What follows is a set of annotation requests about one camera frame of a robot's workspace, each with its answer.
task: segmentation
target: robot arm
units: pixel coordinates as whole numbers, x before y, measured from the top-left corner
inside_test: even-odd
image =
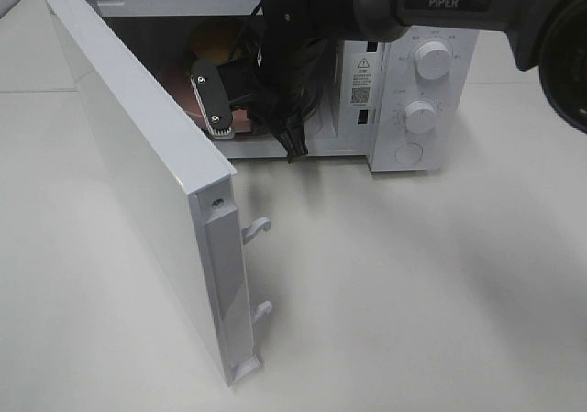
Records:
[[[267,31],[246,70],[261,95],[250,96],[247,106],[289,161],[307,154],[302,98],[327,41],[391,42],[412,25],[504,31],[517,67],[538,65],[550,103],[587,132],[587,0],[261,0],[261,6]]]

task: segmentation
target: microwave door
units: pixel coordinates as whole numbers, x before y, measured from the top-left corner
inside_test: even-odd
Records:
[[[112,185],[231,385],[259,367],[236,171],[85,0],[47,1]]]

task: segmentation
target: microwave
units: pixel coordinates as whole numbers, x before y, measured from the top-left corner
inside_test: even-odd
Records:
[[[233,139],[206,134],[182,62],[259,1],[48,0],[112,184],[228,385],[260,367],[254,323],[272,307],[250,306],[243,258],[271,222],[241,227],[229,160],[285,150],[246,117]],[[262,35],[262,13],[251,24]],[[438,169],[477,36],[412,27],[394,43],[330,43],[313,76],[309,156],[364,157],[373,172]]]

